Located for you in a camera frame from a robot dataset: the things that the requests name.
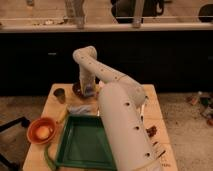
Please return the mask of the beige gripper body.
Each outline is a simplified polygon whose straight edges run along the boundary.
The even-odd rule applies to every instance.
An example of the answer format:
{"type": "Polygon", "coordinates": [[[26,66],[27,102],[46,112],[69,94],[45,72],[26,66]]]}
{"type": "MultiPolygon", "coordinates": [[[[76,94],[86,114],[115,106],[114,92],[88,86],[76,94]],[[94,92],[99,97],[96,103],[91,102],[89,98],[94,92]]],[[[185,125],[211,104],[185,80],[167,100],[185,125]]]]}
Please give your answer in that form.
{"type": "Polygon", "coordinates": [[[93,87],[96,92],[95,78],[93,76],[83,76],[80,78],[81,91],[84,95],[86,87],[93,87]]]}

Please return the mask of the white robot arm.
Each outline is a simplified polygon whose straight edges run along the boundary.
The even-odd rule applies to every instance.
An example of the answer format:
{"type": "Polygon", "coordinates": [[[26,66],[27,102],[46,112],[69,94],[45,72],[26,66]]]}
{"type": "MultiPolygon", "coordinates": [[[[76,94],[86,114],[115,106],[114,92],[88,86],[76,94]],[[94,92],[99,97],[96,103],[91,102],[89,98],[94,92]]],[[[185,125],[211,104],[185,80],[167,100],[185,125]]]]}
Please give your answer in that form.
{"type": "Polygon", "coordinates": [[[140,83],[97,60],[93,46],[77,49],[80,83],[90,76],[104,86],[98,93],[98,108],[118,171],[163,171],[137,108],[147,99],[140,83]]]}

